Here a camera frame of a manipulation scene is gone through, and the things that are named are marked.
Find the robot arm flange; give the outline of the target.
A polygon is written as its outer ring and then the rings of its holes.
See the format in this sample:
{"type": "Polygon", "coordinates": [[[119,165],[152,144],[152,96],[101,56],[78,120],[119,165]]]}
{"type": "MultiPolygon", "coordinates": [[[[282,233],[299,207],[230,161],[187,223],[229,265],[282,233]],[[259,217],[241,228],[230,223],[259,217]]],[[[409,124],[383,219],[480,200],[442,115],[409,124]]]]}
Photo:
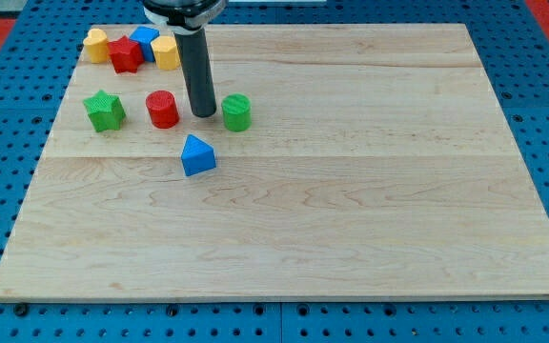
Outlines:
{"type": "Polygon", "coordinates": [[[212,22],[228,0],[143,0],[146,17],[174,33],[193,34],[212,22]]]}

